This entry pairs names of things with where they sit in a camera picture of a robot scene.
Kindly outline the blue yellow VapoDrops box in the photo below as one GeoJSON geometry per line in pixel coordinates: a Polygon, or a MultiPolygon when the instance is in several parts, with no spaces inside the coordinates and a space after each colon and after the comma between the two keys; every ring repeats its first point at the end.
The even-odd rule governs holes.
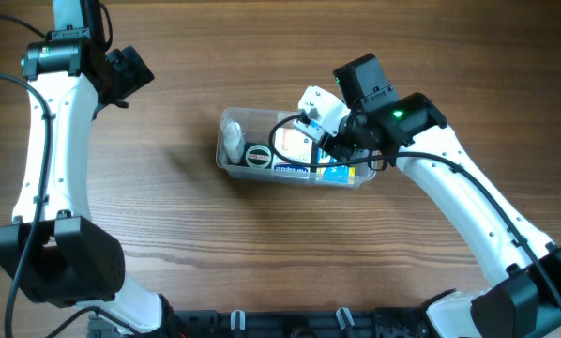
{"type": "MultiPolygon", "coordinates": [[[[317,150],[318,164],[336,163],[337,160],[328,155],[324,150],[317,150]]],[[[356,176],[356,168],[354,166],[332,166],[318,167],[316,169],[316,180],[325,183],[353,185],[356,176]]]]}

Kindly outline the white orange medicine box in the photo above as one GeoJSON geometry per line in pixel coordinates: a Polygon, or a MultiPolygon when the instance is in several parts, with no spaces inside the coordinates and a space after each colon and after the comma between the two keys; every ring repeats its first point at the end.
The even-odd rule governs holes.
{"type": "MultiPolygon", "coordinates": [[[[279,128],[275,132],[274,146],[280,154],[296,162],[312,162],[313,141],[295,129],[279,128]]],[[[291,164],[277,155],[273,157],[272,169],[295,179],[309,179],[310,167],[291,164]]]]}

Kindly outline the green round-logo packet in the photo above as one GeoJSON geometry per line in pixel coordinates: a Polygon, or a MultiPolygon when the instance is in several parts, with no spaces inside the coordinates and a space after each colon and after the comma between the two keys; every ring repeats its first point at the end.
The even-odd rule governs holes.
{"type": "Polygon", "coordinates": [[[273,154],[269,146],[247,143],[241,159],[241,165],[255,169],[269,169],[272,160],[273,154]]]}

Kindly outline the white spray bottle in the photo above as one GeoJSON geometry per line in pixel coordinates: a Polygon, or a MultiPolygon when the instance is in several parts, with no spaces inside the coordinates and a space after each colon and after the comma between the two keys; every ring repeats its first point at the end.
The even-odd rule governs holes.
{"type": "Polygon", "coordinates": [[[245,150],[245,138],[241,126],[231,118],[225,118],[221,125],[223,146],[232,164],[240,164],[245,150]]]}

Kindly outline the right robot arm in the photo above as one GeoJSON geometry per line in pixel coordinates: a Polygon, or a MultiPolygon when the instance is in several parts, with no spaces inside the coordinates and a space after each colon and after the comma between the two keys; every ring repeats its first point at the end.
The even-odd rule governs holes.
{"type": "Polygon", "coordinates": [[[310,87],[299,108],[339,165],[398,168],[460,234],[488,283],[421,310],[434,337],[541,337],[561,327],[561,245],[526,220],[471,160],[422,93],[399,97],[373,54],[335,69],[338,94],[310,87]]]}

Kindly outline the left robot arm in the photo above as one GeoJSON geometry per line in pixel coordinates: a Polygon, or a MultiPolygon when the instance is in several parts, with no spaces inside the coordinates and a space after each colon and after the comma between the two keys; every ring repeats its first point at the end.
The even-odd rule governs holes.
{"type": "Polygon", "coordinates": [[[87,197],[89,136],[99,111],[125,107],[154,76],[132,47],[115,49],[98,1],[56,1],[54,28],[30,44],[18,83],[29,95],[30,133],[23,186],[12,222],[0,227],[8,300],[93,313],[116,333],[160,337],[165,299],[126,272],[118,240],[94,224],[87,197]]]}

